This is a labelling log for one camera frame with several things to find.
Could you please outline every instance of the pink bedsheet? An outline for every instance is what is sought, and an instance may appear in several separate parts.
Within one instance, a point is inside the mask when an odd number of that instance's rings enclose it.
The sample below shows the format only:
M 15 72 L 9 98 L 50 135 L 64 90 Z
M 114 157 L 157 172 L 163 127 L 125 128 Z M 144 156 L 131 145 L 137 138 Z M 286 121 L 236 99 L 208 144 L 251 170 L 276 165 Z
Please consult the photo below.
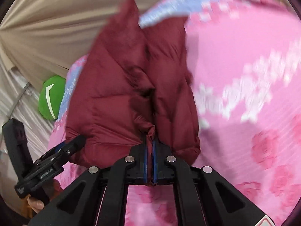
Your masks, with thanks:
M 186 25 L 201 139 L 194 166 L 211 165 L 280 226 L 301 196 L 301 23 L 273 0 L 201 6 Z M 83 172 L 65 168 L 62 188 Z M 129 186 L 125 225 L 177 225 L 170 186 Z

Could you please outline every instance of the tent fabric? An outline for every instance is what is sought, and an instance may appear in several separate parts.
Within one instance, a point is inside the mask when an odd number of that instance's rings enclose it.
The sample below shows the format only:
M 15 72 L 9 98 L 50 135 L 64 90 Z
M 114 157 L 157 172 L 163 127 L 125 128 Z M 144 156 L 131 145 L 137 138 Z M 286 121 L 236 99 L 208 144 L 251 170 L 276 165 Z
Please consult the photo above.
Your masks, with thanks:
M 121 0 L 15 0 L 0 25 L 0 56 L 38 90 L 54 74 L 66 77 L 86 54 Z M 159 0 L 135 0 L 141 12 Z
M 8 121 L 10 111 L 27 81 L 17 69 L 6 70 L 0 59 L 0 125 Z M 38 112 L 39 93 L 29 86 L 16 105 L 11 117 L 24 123 L 28 147 L 33 160 L 47 151 L 49 135 L 53 122 L 44 120 Z M 14 191 L 17 176 L 7 154 L 6 145 L 0 129 L 0 194 L 7 205 L 21 212 L 22 201 Z

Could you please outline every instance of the human hand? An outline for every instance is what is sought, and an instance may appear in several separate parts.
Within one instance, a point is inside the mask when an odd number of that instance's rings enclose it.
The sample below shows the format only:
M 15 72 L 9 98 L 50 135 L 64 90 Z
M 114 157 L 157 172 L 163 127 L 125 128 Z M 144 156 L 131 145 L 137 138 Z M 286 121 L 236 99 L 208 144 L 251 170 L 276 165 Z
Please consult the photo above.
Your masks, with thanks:
M 57 181 L 56 179 L 53 179 L 53 188 L 54 188 L 54 194 L 50 198 L 50 200 L 52 200 L 53 198 L 58 196 L 63 191 L 59 181 Z M 28 202 L 29 206 L 32 208 L 32 210 L 35 211 L 35 213 L 39 213 L 45 207 L 44 203 L 42 201 L 40 201 L 36 198 L 33 198 L 33 197 L 28 197 L 27 202 Z

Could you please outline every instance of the quilted fabric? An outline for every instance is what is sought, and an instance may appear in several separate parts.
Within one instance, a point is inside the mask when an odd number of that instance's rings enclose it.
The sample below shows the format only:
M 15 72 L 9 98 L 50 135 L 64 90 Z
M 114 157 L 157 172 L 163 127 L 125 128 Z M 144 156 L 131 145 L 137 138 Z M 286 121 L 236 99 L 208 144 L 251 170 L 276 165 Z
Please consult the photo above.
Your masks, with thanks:
M 100 33 L 70 101 L 66 139 L 87 142 L 71 162 L 108 167 L 155 132 L 192 164 L 200 153 L 198 116 L 186 68 L 186 17 L 142 30 L 134 0 Z

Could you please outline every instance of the green pillow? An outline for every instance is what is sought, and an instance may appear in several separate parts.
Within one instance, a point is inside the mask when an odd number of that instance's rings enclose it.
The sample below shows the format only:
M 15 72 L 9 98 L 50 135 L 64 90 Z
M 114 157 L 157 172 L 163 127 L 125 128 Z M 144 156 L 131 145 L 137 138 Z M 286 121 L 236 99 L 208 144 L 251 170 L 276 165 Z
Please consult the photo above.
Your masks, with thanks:
M 63 100 L 66 80 L 54 76 L 47 80 L 40 94 L 39 111 L 47 120 L 56 120 Z

